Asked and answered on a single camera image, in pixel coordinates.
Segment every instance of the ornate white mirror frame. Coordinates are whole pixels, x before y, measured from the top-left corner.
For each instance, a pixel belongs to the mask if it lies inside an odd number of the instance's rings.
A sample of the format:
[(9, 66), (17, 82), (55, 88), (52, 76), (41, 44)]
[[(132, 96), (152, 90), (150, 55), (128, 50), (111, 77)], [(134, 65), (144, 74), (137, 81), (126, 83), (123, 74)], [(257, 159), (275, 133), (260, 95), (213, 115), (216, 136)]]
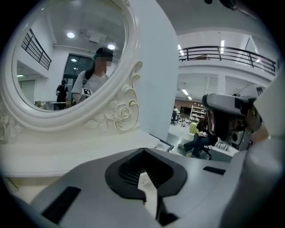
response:
[(122, 10), (126, 17), (125, 46), (112, 76), (92, 97), (82, 103), (60, 112), (45, 112), (31, 107), (19, 95), (16, 61), (13, 60), (16, 47), (21, 44), (26, 32), (43, 7), (55, 1), (37, 5), (14, 31), (3, 52), (0, 63), (0, 142), (6, 143), (16, 132), (25, 128), (41, 133), (56, 133), (84, 125), (87, 128), (118, 131), (132, 129), (138, 120), (138, 105), (134, 81), (142, 67), (138, 60), (140, 49), (139, 21), (127, 0), (110, 0)]

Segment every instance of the white t-shirt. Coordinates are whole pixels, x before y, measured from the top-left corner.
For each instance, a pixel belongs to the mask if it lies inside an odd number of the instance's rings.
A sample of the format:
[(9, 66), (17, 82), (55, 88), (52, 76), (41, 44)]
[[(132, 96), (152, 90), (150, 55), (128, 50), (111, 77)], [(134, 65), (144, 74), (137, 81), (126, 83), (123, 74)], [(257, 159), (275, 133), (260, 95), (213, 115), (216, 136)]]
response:
[(86, 89), (90, 89), (92, 91), (92, 93), (95, 93), (107, 80), (108, 80), (108, 76), (106, 74), (104, 74), (102, 77), (97, 76), (96, 74), (92, 74), (92, 76), (89, 78), (89, 80), (87, 80), (87, 82), (85, 83), (85, 85), (83, 84), (83, 79), (84, 77), (85, 71), (82, 71), (75, 83), (74, 86), (72, 88), (72, 93), (75, 94), (81, 94), (82, 88), (86, 88)]

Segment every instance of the black metal railing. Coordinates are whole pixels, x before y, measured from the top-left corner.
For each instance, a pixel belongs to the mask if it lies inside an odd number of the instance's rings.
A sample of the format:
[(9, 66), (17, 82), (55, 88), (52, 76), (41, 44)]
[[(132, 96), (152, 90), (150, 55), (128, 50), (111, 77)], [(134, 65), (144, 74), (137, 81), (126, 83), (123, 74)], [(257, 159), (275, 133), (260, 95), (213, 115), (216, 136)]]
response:
[(26, 36), (24, 37), (21, 47), (44, 68), (46, 68), (47, 70), (49, 69), (49, 65), (52, 60), (44, 51), (44, 49), (40, 45), (39, 41), (37, 40), (35, 34), (31, 29), (27, 32)]
[(180, 61), (211, 59), (235, 61), (275, 75), (276, 63), (274, 61), (247, 50), (221, 46), (197, 46), (179, 50)]

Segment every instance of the mirror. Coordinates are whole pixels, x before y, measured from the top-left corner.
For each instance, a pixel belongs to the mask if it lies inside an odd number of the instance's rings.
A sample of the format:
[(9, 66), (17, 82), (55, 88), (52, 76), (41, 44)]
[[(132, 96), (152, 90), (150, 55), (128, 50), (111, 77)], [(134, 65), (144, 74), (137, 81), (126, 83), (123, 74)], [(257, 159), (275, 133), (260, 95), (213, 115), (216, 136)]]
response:
[(58, 111), (96, 96), (127, 41), (121, 9), (110, 0), (68, 0), (38, 11), (13, 57), (23, 100)]

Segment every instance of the person in black clothing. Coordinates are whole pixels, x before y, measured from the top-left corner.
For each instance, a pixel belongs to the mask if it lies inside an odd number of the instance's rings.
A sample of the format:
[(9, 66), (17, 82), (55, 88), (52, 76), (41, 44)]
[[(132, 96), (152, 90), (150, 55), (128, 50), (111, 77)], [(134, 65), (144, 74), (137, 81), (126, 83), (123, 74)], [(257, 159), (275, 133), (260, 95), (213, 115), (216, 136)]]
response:
[[(68, 99), (68, 88), (65, 85), (65, 80), (61, 81), (61, 85), (57, 87), (56, 90), (57, 94), (57, 102), (66, 102)], [(58, 104), (58, 109), (62, 110), (66, 106), (66, 104)]]
[[(212, 145), (218, 141), (216, 136), (209, 133), (208, 128), (208, 116), (205, 115), (205, 118), (202, 119), (196, 127), (197, 133), (194, 135), (193, 141), (186, 144), (180, 143), (178, 145), (178, 147), (184, 148), (186, 152), (194, 148), (192, 153), (186, 155), (187, 157), (192, 157), (192, 155), (198, 157), (198, 153), (203, 149), (204, 146)], [(203, 136), (201, 132), (206, 132), (207, 136)]]

